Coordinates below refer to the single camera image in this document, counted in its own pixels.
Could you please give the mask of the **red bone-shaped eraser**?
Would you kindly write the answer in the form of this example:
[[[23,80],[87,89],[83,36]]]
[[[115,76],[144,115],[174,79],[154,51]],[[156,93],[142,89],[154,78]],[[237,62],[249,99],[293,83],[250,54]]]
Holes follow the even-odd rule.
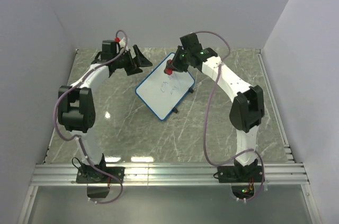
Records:
[[[167,75],[171,75],[175,71],[175,67],[173,66],[172,60],[169,59],[166,61],[164,73]]]

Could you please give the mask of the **blue framed whiteboard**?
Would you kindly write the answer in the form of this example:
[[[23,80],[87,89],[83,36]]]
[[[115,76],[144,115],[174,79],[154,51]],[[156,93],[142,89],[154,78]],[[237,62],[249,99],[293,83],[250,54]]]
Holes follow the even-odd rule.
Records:
[[[189,72],[164,73],[167,61],[173,57],[174,53],[169,53],[135,89],[136,95],[161,121],[177,112],[176,107],[195,84]]]

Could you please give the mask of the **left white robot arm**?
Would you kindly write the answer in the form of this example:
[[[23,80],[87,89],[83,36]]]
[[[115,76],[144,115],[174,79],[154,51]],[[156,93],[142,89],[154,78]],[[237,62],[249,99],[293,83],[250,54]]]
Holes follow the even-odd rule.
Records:
[[[82,152],[78,173],[92,182],[101,183],[108,177],[104,154],[99,149],[91,131],[95,119],[93,93],[117,69],[124,69],[128,76],[142,72],[153,64],[137,45],[128,48],[126,38],[104,40],[102,50],[96,54],[89,69],[75,83],[61,86],[54,109],[55,124],[70,132]]]

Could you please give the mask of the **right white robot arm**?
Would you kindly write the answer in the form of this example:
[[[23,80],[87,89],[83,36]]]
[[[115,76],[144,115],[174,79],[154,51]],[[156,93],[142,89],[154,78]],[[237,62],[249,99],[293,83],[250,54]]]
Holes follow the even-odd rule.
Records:
[[[196,32],[180,38],[174,58],[167,62],[165,72],[183,73],[196,68],[220,87],[231,101],[229,119],[236,129],[237,151],[231,158],[235,163],[234,176],[244,182],[252,176],[252,169],[260,156],[256,153],[258,129],[264,117],[263,89],[245,82],[236,75],[212,48],[203,48]]]

